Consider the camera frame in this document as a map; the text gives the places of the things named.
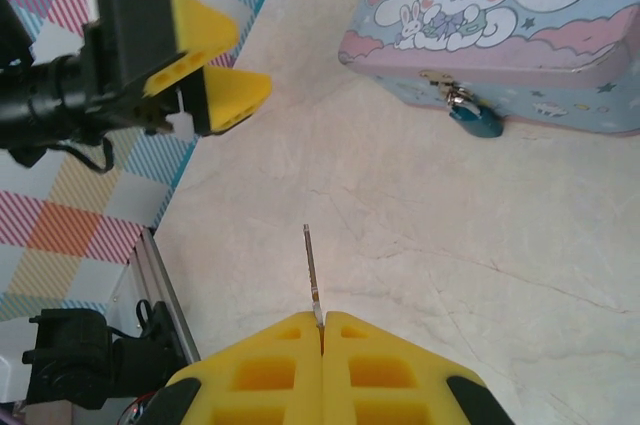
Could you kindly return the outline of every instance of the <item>red wire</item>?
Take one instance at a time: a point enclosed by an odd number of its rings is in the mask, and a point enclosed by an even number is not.
[[[122,411],[122,413],[120,414],[120,418],[118,418],[118,421],[116,422],[116,425],[120,425],[120,420],[122,420],[122,417],[124,417],[124,414],[127,413],[127,410],[129,410],[134,405],[137,405],[137,404],[139,404],[141,402],[144,402],[148,398],[153,397],[155,394],[156,394],[156,392],[145,393],[144,395],[142,395],[141,397],[136,398],[133,402],[131,402],[129,405],[127,405],[125,407],[125,409]]]

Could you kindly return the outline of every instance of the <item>light blue tin box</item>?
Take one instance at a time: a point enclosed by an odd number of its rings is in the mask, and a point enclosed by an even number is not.
[[[499,117],[632,134],[639,10],[640,0],[361,0],[339,58],[411,105],[445,108],[446,77]]]

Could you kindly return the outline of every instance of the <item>yellow foam pad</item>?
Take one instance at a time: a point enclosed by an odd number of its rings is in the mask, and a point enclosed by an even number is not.
[[[313,313],[298,313],[174,375],[200,380],[182,425],[320,425],[322,356]]]
[[[238,28],[231,18],[198,0],[171,0],[171,10],[176,52],[186,55],[149,77],[144,88],[147,96],[182,80],[233,48],[239,40]]]
[[[471,370],[356,317],[327,314],[324,355],[298,313],[178,372],[200,380],[182,425],[469,425],[447,385]]]
[[[262,73],[207,65],[204,81],[211,130],[216,133],[253,115],[271,93],[271,78]]]
[[[327,425],[469,425],[447,385],[452,375],[484,385],[457,363],[346,313],[327,313]]]

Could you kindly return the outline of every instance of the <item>thin metal rod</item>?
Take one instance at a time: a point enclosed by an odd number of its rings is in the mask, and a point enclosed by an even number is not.
[[[311,233],[309,232],[309,225],[305,224],[302,227],[304,232],[304,245],[307,249],[307,263],[309,265],[309,279],[311,280],[311,300],[313,301],[313,312],[318,322],[318,328],[324,329],[324,319],[322,316],[322,309],[320,308],[320,293],[318,292],[318,279],[316,278],[316,265],[313,261],[313,248],[311,247]]]

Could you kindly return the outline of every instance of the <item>plaid wallpaper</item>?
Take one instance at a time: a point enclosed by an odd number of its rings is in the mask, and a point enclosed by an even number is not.
[[[201,0],[232,16],[241,42],[264,0]],[[37,61],[78,50],[86,0],[10,0]],[[61,152],[31,170],[0,151],[0,321],[46,307],[104,311],[138,235],[156,226],[195,146],[175,136],[113,133],[114,169],[95,175]]]

